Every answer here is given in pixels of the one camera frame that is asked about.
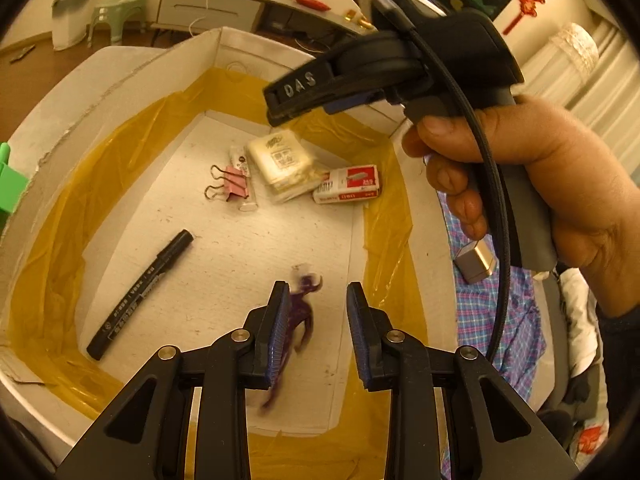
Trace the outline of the person's right hand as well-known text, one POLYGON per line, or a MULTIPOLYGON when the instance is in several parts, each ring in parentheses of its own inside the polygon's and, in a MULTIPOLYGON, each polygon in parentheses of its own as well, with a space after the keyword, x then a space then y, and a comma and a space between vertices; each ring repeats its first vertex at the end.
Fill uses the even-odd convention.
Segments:
MULTIPOLYGON (((582 272, 601 311, 619 318, 639 304, 639 189, 606 144, 562 107, 520 96, 477 110, 499 165, 522 166, 551 210, 562 263, 582 272)), ((488 229, 480 194, 469 185, 480 151, 463 118, 426 116, 402 139, 426 157, 427 180, 472 240, 488 229)))

